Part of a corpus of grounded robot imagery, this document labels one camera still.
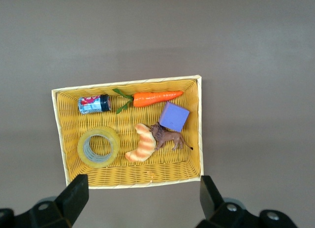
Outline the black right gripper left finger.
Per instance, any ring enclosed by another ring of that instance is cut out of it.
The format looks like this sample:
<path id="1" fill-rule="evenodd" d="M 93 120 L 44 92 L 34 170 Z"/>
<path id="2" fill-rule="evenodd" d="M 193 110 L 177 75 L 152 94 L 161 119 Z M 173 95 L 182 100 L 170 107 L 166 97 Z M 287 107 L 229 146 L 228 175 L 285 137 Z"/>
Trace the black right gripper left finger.
<path id="1" fill-rule="evenodd" d="M 88 176 L 79 174 L 57 196 L 40 200 L 28 211 L 15 215 L 0 210 L 2 228 L 71 228 L 89 200 Z"/>

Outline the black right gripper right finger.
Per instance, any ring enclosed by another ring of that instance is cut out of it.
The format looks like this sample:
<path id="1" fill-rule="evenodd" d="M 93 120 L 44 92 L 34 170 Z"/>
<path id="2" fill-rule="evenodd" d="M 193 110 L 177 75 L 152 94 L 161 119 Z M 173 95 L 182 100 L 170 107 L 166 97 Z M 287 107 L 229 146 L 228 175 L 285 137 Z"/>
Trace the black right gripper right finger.
<path id="1" fill-rule="evenodd" d="M 201 176 L 200 203 L 205 215 L 198 228 L 295 228 L 285 213 L 262 210 L 258 216 L 234 201 L 224 201 L 210 176 Z"/>

